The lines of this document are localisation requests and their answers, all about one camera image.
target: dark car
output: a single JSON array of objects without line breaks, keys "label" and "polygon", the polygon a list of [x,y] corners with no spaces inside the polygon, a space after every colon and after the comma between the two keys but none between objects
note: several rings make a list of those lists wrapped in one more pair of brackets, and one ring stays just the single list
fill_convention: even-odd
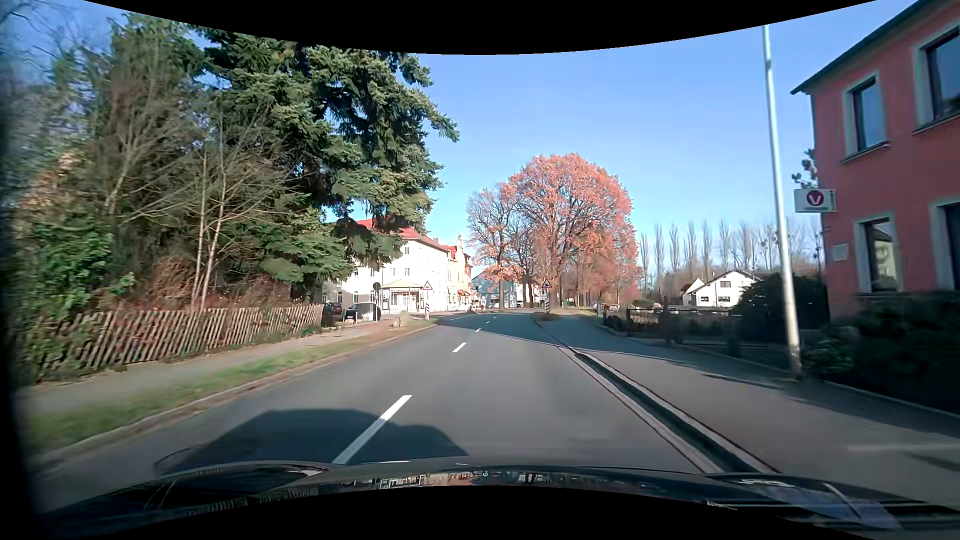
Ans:
[{"label": "dark car", "polygon": [[356,323],[358,312],[361,318],[365,313],[372,313],[374,321],[380,320],[380,307],[375,302],[358,302],[348,307],[347,312],[344,313],[344,320],[353,319],[353,322]]}]

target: asphalt road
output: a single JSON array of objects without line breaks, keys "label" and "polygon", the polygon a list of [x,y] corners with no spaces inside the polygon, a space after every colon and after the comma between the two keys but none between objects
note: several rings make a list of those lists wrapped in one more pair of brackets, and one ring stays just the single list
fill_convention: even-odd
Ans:
[{"label": "asphalt road", "polygon": [[35,482],[40,510],[198,466],[470,456],[696,473],[568,358],[529,313],[435,329],[76,459]]}]

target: window frame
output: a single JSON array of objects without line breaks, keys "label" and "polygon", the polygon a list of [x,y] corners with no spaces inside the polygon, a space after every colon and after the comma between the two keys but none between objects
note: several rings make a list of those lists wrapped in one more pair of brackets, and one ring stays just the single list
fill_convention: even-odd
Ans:
[{"label": "window frame", "polygon": [[[893,232],[890,234],[893,239],[894,264],[897,266],[897,288],[894,290],[874,291],[873,281],[871,280],[871,256],[868,252],[867,230],[866,226],[876,221],[887,220],[890,222]],[[853,249],[856,257],[857,280],[860,285],[860,292],[873,294],[884,292],[902,292],[903,291],[903,260],[900,257],[900,241],[897,238],[897,220],[892,211],[885,211],[870,216],[865,216],[853,220]]]},{"label": "window frame", "polygon": [[960,204],[960,195],[938,199],[929,205],[930,242],[933,248],[933,268],[937,288],[960,289],[954,278],[953,258],[950,256],[950,238],[947,225],[947,207]]},{"label": "window frame", "polygon": [[960,17],[951,20],[940,30],[929,34],[912,47],[913,49],[913,89],[914,105],[917,114],[917,131],[922,130],[930,124],[947,120],[957,116],[958,113],[949,116],[937,118],[933,107],[933,87],[930,79],[930,65],[928,63],[927,49],[942,44],[942,41],[952,32],[960,29]]},{"label": "window frame", "polygon": [[[862,107],[861,113],[857,115],[857,100],[854,98],[855,95],[864,89],[873,86],[876,88],[876,96],[880,102],[880,140],[874,144],[867,145],[864,142],[864,146],[860,146],[860,139],[862,130]],[[868,73],[867,75],[860,77],[846,88],[844,88],[843,93],[843,110],[844,110],[844,138],[846,144],[846,156],[847,158],[867,152],[871,149],[874,149],[878,146],[882,146],[887,142],[887,118],[886,110],[884,109],[884,100],[883,100],[883,87],[880,83],[880,72],[878,69],[875,69]]]}]

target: car hood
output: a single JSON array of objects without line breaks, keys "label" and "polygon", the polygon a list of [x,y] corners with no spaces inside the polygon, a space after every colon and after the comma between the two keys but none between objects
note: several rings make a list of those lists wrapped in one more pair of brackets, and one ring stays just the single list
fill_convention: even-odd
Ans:
[{"label": "car hood", "polygon": [[960,511],[838,482],[788,475],[690,475],[475,457],[333,465],[253,461],[162,476],[41,515],[48,533],[83,538],[240,505],[426,486],[544,486],[661,497],[852,530],[960,528]]}]

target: picket fence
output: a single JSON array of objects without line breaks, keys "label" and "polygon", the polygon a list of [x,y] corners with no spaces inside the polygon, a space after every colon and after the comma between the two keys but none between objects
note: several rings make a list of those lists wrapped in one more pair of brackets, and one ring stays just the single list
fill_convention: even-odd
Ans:
[{"label": "picket fence", "polygon": [[28,354],[41,372],[99,369],[300,337],[318,329],[322,304],[294,307],[99,311],[72,321],[39,321]]}]

